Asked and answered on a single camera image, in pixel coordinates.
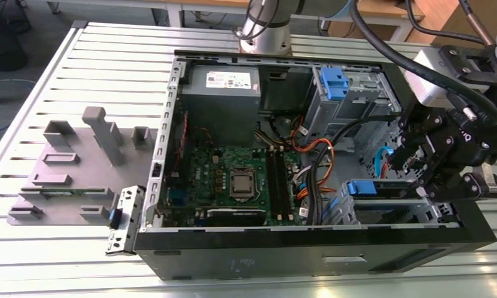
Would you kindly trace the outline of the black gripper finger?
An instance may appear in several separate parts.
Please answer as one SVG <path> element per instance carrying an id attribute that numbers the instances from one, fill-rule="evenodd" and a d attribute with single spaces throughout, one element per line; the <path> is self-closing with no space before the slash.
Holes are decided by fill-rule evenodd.
<path id="1" fill-rule="evenodd" d="M 450 135 L 446 133 L 445 116 L 438 113 L 405 113 L 397 127 L 399 144 L 389 156 L 391 170 L 449 168 L 450 145 L 445 140 L 450 139 Z"/>
<path id="2" fill-rule="evenodd" d="M 497 199 L 497 175 L 486 161 L 465 173 L 461 173 L 463 166 L 431 169 L 413 183 L 413 191 L 429 202 Z"/>

